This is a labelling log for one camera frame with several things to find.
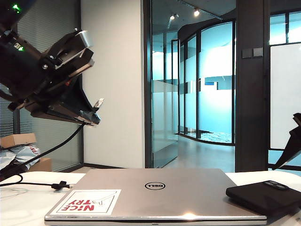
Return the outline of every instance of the nice try sticker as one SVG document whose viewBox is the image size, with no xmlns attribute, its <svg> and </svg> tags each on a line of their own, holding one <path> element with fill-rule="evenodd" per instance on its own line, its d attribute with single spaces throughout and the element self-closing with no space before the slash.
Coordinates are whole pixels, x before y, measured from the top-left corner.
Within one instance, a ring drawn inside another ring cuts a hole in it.
<svg viewBox="0 0 301 226">
<path fill-rule="evenodd" d="M 51 213 L 110 215 L 121 190 L 73 190 Z"/>
</svg>

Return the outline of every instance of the black cable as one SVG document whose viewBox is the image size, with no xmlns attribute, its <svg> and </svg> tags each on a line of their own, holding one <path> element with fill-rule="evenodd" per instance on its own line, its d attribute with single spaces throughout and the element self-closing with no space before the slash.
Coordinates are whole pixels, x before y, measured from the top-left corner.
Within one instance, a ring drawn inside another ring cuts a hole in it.
<svg viewBox="0 0 301 226">
<path fill-rule="evenodd" d="M 19 181 L 17 181 L 17 182 L 13 182 L 13 183 L 1 184 L 0 187 L 18 184 L 18 183 L 20 183 L 23 180 L 23 176 L 21 174 L 16 174 L 16 176 L 19 176 L 21 179 Z"/>
<path fill-rule="evenodd" d="M 70 188 L 70 185 L 68 185 L 66 181 L 61 181 L 59 184 L 44 184 L 44 183 L 22 182 L 23 181 L 23 176 L 21 174 L 16 174 L 16 176 L 19 176 L 21 179 L 17 182 L 13 182 L 13 183 L 0 184 L 0 187 L 9 186 L 9 185 L 43 185 L 43 186 L 51 186 L 55 190 L 59 190 L 63 187 Z"/>
<path fill-rule="evenodd" d="M 59 145 L 57 145 L 57 146 L 51 148 L 50 150 L 48 150 L 48 151 L 46 151 L 46 152 L 44 152 L 44 153 L 42 153 L 42 154 L 39 154 L 38 156 L 36 156 L 36 157 L 34 157 L 34 158 L 32 158 L 32 159 L 26 161 L 26 162 L 23 162 L 23 163 L 20 164 L 20 165 L 15 166 L 14 168 L 8 170 L 7 172 L 0 174 L 0 178 L 6 178 L 6 176 L 9 176 L 9 177 L 14 176 L 15 173 L 16 173 L 16 171 L 17 171 L 18 169 L 20 169 L 22 166 L 25 166 L 25 165 L 27 165 L 28 163 L 30 163 L 30 162 L 32 162 L 32 161 L 34 161 L 34 160 L 36 160 L 36 159 L 38 159 L 38 158 L 40 158 L 40 157 L 43 157 L 44 155 L 49 154 L 49 153 L 53 152 L 54 150 L 56 150 L 56 149 L 62 147 L 63 145 L 67 144 L 67 143 L 68 143 L 68 142 L 69 142 L 69 141 L 70 141 L 70 140 L 71 140 L 71 139 L 72 139 L 72 138 L 73 138 L 73 137 L 74 137 L 74 136 L 75 136 L 75 135 L 83 128 L 83 127 L 84 127 L 84 125 L 85 125 L 84 123 L 81 124 L 81 126 L 78 127 L 77 130 L 76 130 L 70 137 L 68 137 L 68 139 L 66 139 L 64 142 L 60 143 Z"/>
</svg>

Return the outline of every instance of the white table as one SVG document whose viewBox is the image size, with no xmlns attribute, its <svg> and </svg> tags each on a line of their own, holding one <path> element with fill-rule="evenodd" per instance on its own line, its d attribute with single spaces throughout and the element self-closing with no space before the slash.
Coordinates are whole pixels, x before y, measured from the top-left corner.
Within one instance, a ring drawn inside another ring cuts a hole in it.
<svg viewBox="0 0 301 226">
<path fill-rule="evenodd" d="M 22 174 L 23 182 L 59 183 L 67 181 L 68 184 L 77 183 L 85 174 L 83 173 L 57 173 L 57 172 L 28 172 Z M 247 173 L 227 173 L 237 185 L 275 180 L 289 187 L 301 191 L 301 177 L 281 171 L 261 171 Z M 2 183 L 18 181 L 19 177 L 9 178 Z M 1 226 L 44 226 L 45 214 L 69 191 L 64 188 L 54 191 L 49 186 L 36 185 L 10 185 L 0 188 L 0 225 Z M 301 211 L 294 215 L 272 222 L 270 226 L 300 226 Z"/>
</svg>

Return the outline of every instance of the black pouch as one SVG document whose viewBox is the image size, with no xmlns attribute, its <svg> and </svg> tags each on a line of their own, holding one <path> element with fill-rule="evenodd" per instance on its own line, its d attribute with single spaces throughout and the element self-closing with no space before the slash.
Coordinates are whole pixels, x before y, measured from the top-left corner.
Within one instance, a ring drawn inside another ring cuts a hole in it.
<svg viewBox="0 0 301 226">
<path fill-rule="evenodd" d="M 226 195 L 237 204 L 265 216 L 282 215 L 301 206 L 301 192 L 272 180 L 229 187 Z"/>
</svg>

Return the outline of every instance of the laptop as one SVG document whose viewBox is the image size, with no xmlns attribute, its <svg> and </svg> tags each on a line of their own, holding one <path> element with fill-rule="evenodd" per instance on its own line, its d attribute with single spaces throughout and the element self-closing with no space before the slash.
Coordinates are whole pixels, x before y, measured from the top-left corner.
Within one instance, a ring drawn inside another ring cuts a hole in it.
<svg viewBox="0 0 301 226">
<path fill-rule="evenodd" d="M 249 226 L 220 169 L 92 169 L 45 216 L 50 226 Z"/>
</svg>

